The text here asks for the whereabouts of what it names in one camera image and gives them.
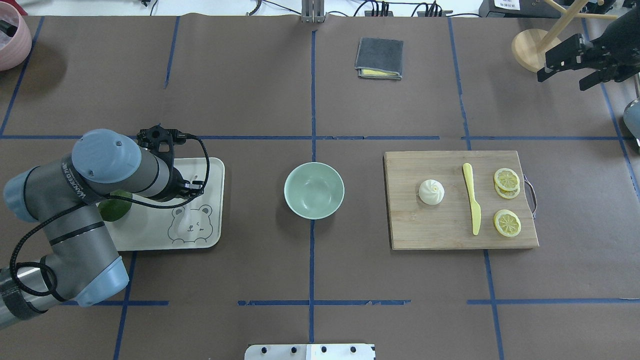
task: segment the pink pot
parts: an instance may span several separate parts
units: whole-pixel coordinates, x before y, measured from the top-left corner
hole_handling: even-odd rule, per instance
[[[0,19],[18,26],[13,38],[6,45],[0,45],[0,71],[3,71],[19,65],[27,58],[31,51],[31,32],[18,10],[7,3],[0,2]]]

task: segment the yellow knife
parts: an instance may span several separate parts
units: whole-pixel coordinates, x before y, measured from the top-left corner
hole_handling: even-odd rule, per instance
[[[467,192],[469,193],[469,205],[471,206],[471,228],[474,235],[478,235],[480,231],[480,219],[482,213],[480,210],[480,204],[476,201],[476,193],[474,191],[474,168],[470,163],[462,164],[462,172],[465,175],[465,182],[467,183]]]

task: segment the white tray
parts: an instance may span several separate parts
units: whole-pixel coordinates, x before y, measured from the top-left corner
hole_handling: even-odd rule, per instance
[[[105,222],[118,251],[201,249],[220,239],[225,165],[209,158],[211,168],[204,194],[181,208],[153,209],[133,204],[116,222]],[[174,167],[185,180],[204,180],[204,158],[175,159]],[[134,199],[157,205],[176,205],[183,199],[156,202],[137,195]]]

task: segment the white mount plate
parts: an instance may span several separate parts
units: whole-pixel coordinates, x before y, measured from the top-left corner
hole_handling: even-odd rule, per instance
[[[133,204],[116,222],[105,222],[118,251],[200,249],[212,247],[220,239],[225,165],[209,158],[209,180],[204,194],[181,208],[153,209]],[[204,158],[175,159],[174,167],[185,180],[204,180]],[[136,200],[157,205],[176,205],[183,199],[156,202],[137,195]]]
[[[373,344],[251,345],[244,360],[375,360]]]

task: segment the bear drawing on tray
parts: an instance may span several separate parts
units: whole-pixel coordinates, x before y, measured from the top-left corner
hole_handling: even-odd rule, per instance
[[[169,238],[173,243],[195,243],[198,240],[207,239],[213,234],[211,225],[212,208],[210,205],[202,205],[199,208],[185,207],[175,208],[172,211],[173,221],[168,230]]]

